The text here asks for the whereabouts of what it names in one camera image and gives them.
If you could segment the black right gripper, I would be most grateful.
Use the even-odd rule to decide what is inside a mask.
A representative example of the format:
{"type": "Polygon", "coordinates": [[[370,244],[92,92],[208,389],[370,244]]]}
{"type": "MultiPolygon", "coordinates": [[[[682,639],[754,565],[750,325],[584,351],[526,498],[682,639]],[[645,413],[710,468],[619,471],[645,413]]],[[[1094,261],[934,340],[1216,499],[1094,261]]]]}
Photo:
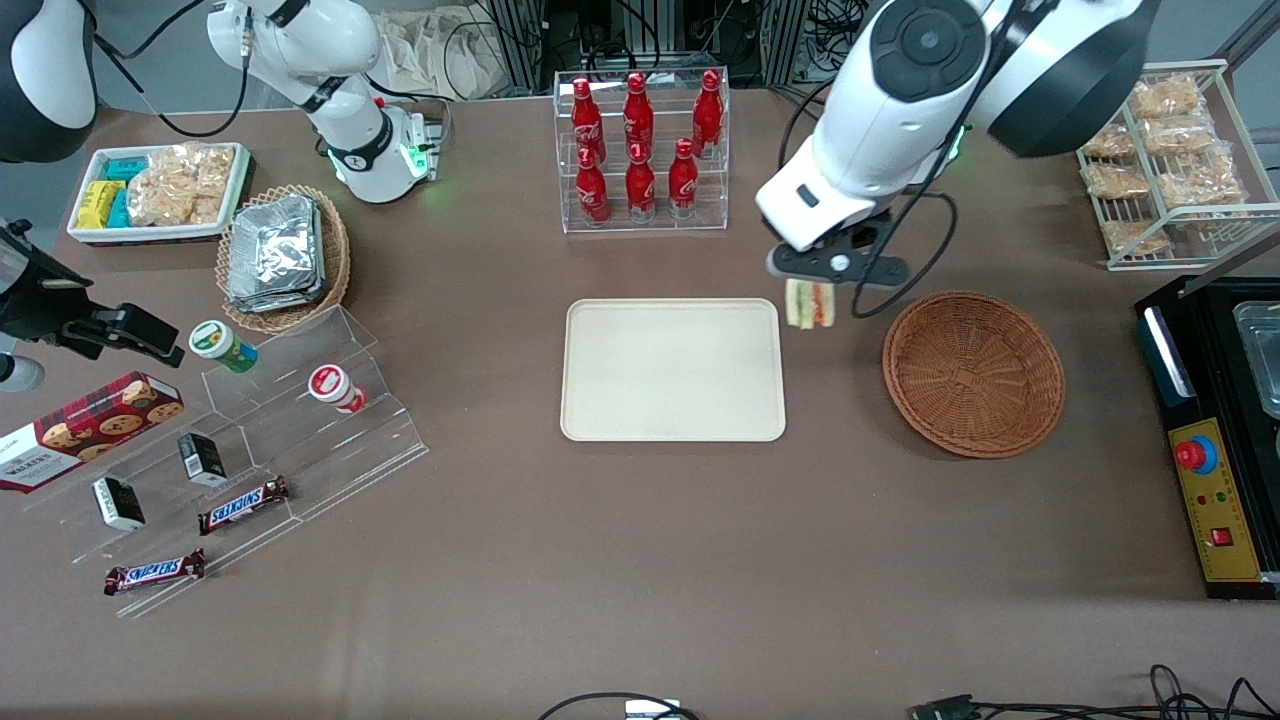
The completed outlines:
{"type": "Polygon", "coordinates": [[[129,350],[178,368],[186,355],[179,331],[134,304],[95,302],[92,281],[26,238],[28,222],[1,228],[1,332],[15,341],[68,348],[97,360],[105,348],[129,350]]]}

